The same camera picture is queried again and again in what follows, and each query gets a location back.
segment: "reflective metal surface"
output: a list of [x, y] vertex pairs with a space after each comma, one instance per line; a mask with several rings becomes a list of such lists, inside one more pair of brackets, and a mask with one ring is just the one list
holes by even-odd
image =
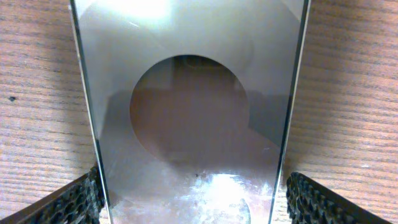
[[268, 222], [303, 4], [76, 1], [114, 223]]

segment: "wooden table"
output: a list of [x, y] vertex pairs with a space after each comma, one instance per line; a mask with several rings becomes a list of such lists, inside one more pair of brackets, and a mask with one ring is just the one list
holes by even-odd
[[[0, 218], [95, 162], [67, 4], [0, 1]], [[398, 223], [397, 1], [313, 1], [284, 173], [294, 170]], [[284, 190], [274, 217], [288, 223]]]

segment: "glass edge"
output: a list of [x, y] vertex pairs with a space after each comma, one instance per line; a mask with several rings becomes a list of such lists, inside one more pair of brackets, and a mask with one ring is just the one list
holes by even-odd
[[92, 137], [93, 137], [94, 150], [95, 150], [97, 164], [99, 167], [101, 184], [104, 189], [103, 192], [104, 192], [104, 198], [105, 198], [106, 211], [108, 213], [110, 223], [113, 223], [112, 214], [110, 212], [108, 187], [107, 187], [106, 181], [105, 181], [104, 166], [103, 166], [102, 158], [101, 158], [100, 144], [99, 144], [99, 141], [96, 138], [96, 135], [94, 132], [94, 130], [95, 130], [94, 122], [93, 122], [94, 117], [90, 110], [90, 108], [91, 108], [91, 106], [90, 106], [91, 105], [90, 104], [90, 102], [91, 102], [90, 87], [88, 86], [88, 84], [86, 82], [87, 69], [86, 69], [86, 64], [85, 64], [85, 60], [84, 60], [85, 58], [84, 58], [84, 52], [83, 52], [83, 44], [81, 42], [81, 37], [80, 37], [80, 29], [79, 29], [78, 15], [77, 15], [77, 10], [76, 10], [75, 0], [70, 0], [70, 4], [69, 4], [68, 8], [70, 11], [70, 19], [72, 22], [73, 36], [75, 39], [76, 53], [77, 53], [77, 58], [78, 58], [78, 62], [79, 62], [79, 67], [80, 67], [81, 81], [83, 83], [83, 91], [85, 93], [85, 98], [86, 98], [86, 106], [87, 106], [87, 111], [88, 111], [88, 118], [90, 120], [90, 129], [91, 129], [91, 133], [92, 133]]
[[297, 80], [299, 79], [300, 63], [301, 63], [301, 59], [302, 59], [304, 40], [305, 40], [305, 31], [307, 30], [310, 5], [311, 5], [311, 0], [304, 0], [303, 11], [302, 11], [302, 16], [301, 16], [301, 20], [300, 20], [301, 21], [300, 22], [300, 30], [298, 32], [298, 40], [297, 40], [296, 56], [295, 56], [294, 69], [293, 69], [293, 77], [292, 77], [292, 83], [290, 84], [290, 94], [289, 94], [289, 102], [288, 102], [288, 106], [287, 106], [287, 113], [286, 113], [286, 119], [285, 119], [284, 135], [282, 137], [282, 145], [280, 147], [281, 150], [280, 150], [280, 156], [279, 156], [278, 170], [277, 170], [276, 182], [275, 182], [275, 186], [274, 186], [274, 193], [272, 195], [271, 210], [270, 210], [270, 214], [269, 214], [268, 224], [272, 223], [272, 217], [274, 214], [273, 210], [274, 210], [274, 205], [275, 205], [275, 196], [276, 196], [276, 194], [279, 190], [279, 186], [280, 186], [282, 165], [284, 163], [287, 140], [289, 138], [290, 121], [292, 119], [294, 99], [295, 99], [295, 93], [296, 93], [296, 88], [297, 88]]

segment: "textured black pad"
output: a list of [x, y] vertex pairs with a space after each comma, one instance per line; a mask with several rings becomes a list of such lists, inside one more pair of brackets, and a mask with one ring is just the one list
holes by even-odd
[[97, 167], [0, 223], [99, 223], [104, 195]]
[[294, 224], [389, 223], [296, 172], [287, 179], [286, 197]]

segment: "wood grain surface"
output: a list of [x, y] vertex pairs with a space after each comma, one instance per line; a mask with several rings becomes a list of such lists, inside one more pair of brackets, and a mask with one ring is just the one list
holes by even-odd
[[[95, 162], [67, 4], [0, 0], [0, 218]], [[398, 223], [398, 1], [312, 2], [292, 171]], [[284, 190], [276, 223], [289, 222]]]

